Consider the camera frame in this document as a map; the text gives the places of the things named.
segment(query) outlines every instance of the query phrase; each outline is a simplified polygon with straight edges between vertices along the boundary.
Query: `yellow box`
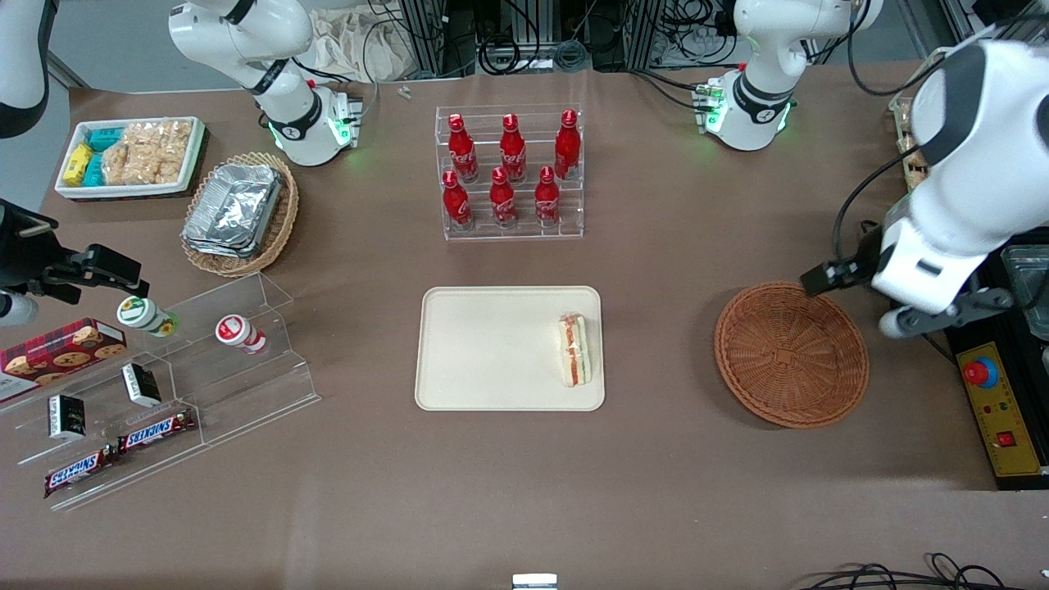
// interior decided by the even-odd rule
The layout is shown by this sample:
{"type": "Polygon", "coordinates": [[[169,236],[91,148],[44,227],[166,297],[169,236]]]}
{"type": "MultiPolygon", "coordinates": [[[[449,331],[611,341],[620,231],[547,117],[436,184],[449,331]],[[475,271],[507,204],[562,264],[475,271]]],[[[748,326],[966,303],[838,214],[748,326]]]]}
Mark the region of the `yellow box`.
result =
{"type": "Polygon", "coordinates": [[[94,152],[87,144],[80,144],[69,155],[69,164],[62,171],[62,182],[70,187],[79,187],[84,183],[84,173],[87,172],[87,164],[91,162],[94,152]]]}

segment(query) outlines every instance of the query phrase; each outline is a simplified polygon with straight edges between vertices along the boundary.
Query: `coca-cola bottle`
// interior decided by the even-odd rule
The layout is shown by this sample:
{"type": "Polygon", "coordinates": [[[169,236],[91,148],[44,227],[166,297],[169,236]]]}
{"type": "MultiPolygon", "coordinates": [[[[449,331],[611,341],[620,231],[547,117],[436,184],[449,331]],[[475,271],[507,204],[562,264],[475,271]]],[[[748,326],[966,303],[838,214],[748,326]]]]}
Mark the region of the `coca-cola bottle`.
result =
{"type": "Polygon", "coordinates": [[[495,225],[509,230],[517,225],[517,208],[514,207],[514,187],[507,183],[507,171],[501,166],[492,170],[492,188],[488,191],[492,199],[495,225]]]}
{"type": "Polygon", "coordinates": [[[454,170],[445,171],[442,182],[445,185],[445,210],[451,222],[453,231],[468,232],[473,229],[473,214],[470,212],[470,202],[466,189],[459,186],[458,176],[454,170]]]}
{"type": "Polygon", "coordinates": [[[502,167],[507,169],[507,178],[511,183],[524,180],[524,138],[517,130],[517,115],[514,113],[502,117],[502,139],[499,140],[499,153],[502,154],[502,167]]]}
{"type": "Polygon", "coordinates": [[[463,115],[458,113],[448,115],[448,128],[452,130],[448,139],[448,151],[452,155],[452,166],[463,183],[472,183],[477,180],[477,150],[473,147],[473,138],[466,130],[463,123],[463,115]]]}
{"type": "Polygon", "coordinates": [[[579,150],[583,141],[576,123],[579,114],[570,109],[561,113],[561,129],[554,140],[554,173],[558,178],[575,178],[579,174],[579,150]]]}
{"type": "Polygon", "coordinates": [[[561,220],[561,191],[554,183],[554,169],[543,166],[539,169],[539,185],[535,187],[535,216],[540,228],[554,228],[561,220]]]}

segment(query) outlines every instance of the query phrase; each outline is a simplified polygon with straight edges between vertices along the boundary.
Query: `brown wicker bowl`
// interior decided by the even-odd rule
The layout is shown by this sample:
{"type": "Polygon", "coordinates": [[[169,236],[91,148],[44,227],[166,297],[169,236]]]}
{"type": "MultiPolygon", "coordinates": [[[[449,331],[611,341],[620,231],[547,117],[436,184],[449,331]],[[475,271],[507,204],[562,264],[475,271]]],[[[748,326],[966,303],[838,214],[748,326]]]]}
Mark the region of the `brown wicker bowl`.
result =
{"type": "Polygon", "coordinates": [[[766,282],[738,293],[714,330],[725,383],[762,418],[789,428],[841,420],[863,397],[870,377],[856,324],[826,297],[793,282],[766,282]]]}
{"type": "Polygon", "coordinates": [[[219,166],[224,164],[247,164],[249,166],[264,164],[280,170],[281,175],[284,177],[284,183],[280,187],[280,194],[277,196],[279,201],[273,210],[273,216],[270,218],[270,227],[266,230],[265,239],[262,243],[259,253],[255,256],[251,258],[233,258],[230,256],[205,254],[193,250],[183,243],[183,251],[186,252],[186,256],[189,257],[190,262],[193,262],[194,267],[220,276],[236,278],[261,271],[272,265],[277,259],[277,256],[280,255],[281,250],[287,244],[287,238],[292,235],[295,215],[299,212],[299,188],[295,185],[292,171],[287,169],[287,165],[279,157],[269,153],[257,152],[234,155],[213,168],[211,172],[208,172],[208,175],[197,186],[196,192],[193,193],[193,201],[190,202],[189,211],[186,212],[187,220],[193,214],[193,210],[200,201],[200,193],[204,192],[205,185],[211,180],[215,170],[218,170],[219,166]]]}

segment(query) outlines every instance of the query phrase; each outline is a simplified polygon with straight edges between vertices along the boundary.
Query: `red button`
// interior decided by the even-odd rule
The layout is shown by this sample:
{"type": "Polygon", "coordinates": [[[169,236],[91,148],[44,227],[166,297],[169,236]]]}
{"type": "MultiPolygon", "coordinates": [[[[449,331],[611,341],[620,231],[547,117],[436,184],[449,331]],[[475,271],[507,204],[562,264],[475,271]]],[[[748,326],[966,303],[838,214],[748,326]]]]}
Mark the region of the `red button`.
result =
{"type": "Polygon", "coordinates": [[[998,446],[1016,446],[1016,439],[1012,436],[1012,433],[999,433],[998,446]]]}
{"type": "Polygon", "coordinates": [[[990,379],[990,371],[987,371],[984,363],[972,361],[965,363],[965,366],[962,367],[962,376],[973,385],[983,385],[990,379]]]}

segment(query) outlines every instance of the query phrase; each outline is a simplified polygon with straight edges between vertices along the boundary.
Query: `robotic arm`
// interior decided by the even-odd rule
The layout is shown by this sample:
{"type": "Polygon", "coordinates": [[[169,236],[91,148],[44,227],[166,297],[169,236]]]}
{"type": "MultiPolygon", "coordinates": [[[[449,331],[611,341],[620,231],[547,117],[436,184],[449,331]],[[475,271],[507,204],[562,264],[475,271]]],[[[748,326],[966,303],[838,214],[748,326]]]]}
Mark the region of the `robotic arm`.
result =
{"type": "Polygon", "coordinates": [[[1014,303],[1001,289],[959,292],[987,254],[1049,220],[1049,51],[1019,41],[955,50],[915,96],[911,126],[928,177],[855,256],[801,277],[811,295],[870,282],[903,303],[880,322],[894,338],[1014,303]]]}
{"type": "Polygon", "coordinates": [[[292,61],[314,38],[295,0],[198,0],[172,8],[168,29],[184,56],[255,96],[277,145],[296,164],[324,164],[350,145],[346,94],[311,87],[292,61]]]}
{"type": "Polygon", "coordinates": [[[0,140],[21,135],[44,115],[57,10],[57,0],[0,1],[0,140]]]}
{"type": "Polygon", "coordinates": [[[709,111],[705,130],[744,151],[772,143],[808,65],[801,39],[865,29],[881,13],[882,0],[866,4],[854,12],[851,0],[737,0],[733,20],[750,41],[752,55],[746,69],[711,78],[700,92],[707,97],[701,107],[709,111]]]}
{"type": "MultiPolygon", "coordinates": [[[[47,42],[55,0],[0,0],[0,139],[28,131],[47,106],[47,42]]],[[[145,297],[142,265],[99,244],[63,248],[58,222],[0,198],[0,325],[28,323],[37,303],[27,294],[77,303],[80,289],[105,286],[145,297]]]]}

